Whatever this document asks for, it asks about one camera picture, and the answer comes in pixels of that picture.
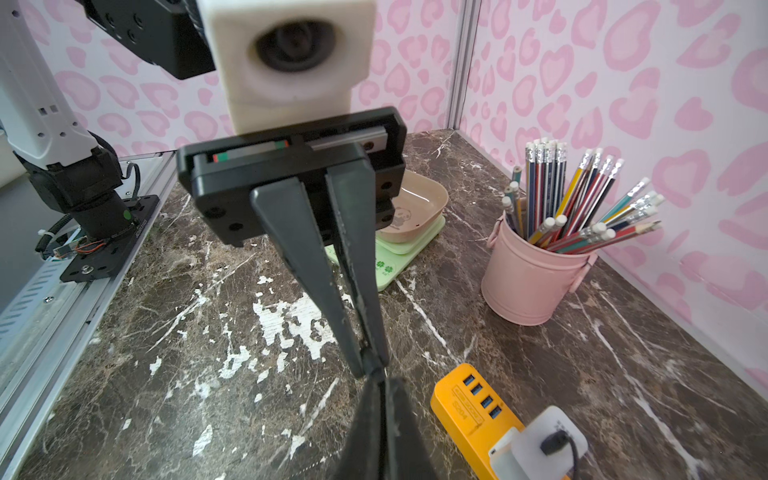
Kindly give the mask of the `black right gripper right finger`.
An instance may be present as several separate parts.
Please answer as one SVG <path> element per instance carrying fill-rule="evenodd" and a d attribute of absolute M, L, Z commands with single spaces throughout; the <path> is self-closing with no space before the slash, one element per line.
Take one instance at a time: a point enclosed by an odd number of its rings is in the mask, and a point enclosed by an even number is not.
<path fill-rule="evenodd" d="M 436 479 L 405 384 L 400 378 L 385 380 L 384 415 L 384 479 Z"/>

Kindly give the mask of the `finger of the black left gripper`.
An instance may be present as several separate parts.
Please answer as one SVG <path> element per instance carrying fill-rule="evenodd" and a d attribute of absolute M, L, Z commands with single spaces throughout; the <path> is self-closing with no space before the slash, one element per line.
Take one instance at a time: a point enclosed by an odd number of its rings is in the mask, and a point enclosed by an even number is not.
<path fill-rule="evenodd" d="M 328 321 L 353 376 L 364 375 L 357 337 L 348 321 L 305 187 L 297 178 L 256 187 L 250 202 L 297 282 Z"/>
<path fill-rule="evenodd" d="M 329 168 L 326 183 L 334 209 L 337 259 L 364 338 L 363 365 L 385 368 L 390 355 L 375 277 L 375 173 L 367 160 L 357 160 Z"/>

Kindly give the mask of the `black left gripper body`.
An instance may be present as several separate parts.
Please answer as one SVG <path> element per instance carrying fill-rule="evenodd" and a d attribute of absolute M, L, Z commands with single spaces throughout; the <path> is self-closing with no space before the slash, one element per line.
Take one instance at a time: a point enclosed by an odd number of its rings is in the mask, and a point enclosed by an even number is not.
<path fill-rule="evenodd" d="M 236 247 L 265 232 L 251 207 L 252 190 L 295 177 L 329 242 L 333 208 L 325 190 L 327 169 L 356 160 L 370 163 L 375 226 L 383 229 L 394 219 L 406 136 L 397 109 L 384 107 L 186 145 L 177 154 L 177 175 L 208 227 L 222 243 Z"/>

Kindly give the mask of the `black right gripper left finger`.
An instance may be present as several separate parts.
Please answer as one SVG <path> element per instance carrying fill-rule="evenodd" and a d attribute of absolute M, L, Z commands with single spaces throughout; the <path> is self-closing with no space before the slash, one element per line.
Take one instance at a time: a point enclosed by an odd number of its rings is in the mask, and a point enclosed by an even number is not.
<path fill-rule="evenodd" d="M 367 377 L 333 479 L 382 479 L 385 459 L 381 381 Z"/>

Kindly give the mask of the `white usb charger adapter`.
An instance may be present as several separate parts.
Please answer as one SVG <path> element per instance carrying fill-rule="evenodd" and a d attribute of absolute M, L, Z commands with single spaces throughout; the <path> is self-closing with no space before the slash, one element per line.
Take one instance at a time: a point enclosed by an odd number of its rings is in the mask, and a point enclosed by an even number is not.
<path fill-rule="evenodd" d="M 497 479 L 576 479 L 588 450 L 584 433 L 552 405 L 527 427 L 510 428 L 489 450 L 490 471 Z"/>

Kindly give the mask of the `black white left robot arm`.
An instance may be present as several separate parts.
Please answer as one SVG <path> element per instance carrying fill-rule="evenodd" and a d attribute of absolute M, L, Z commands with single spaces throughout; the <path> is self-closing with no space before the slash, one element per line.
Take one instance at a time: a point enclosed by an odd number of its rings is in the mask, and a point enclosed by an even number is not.
<path fill-rule="evenodd" d="M 407 132 L 352 113 L 372 1 L 86 1 L 86 17 L 177 79 L 219 76 L 233 135 L 183 147 L 177 172 L 225 243 L 267 235 L 356 377 L 389 364 L 375 233 L 393 219 Z M 1 5 L 1 124 L 41 199 L 104 242 L 138 226 L 116 154 L 75 116 L 16 1 Z"/>

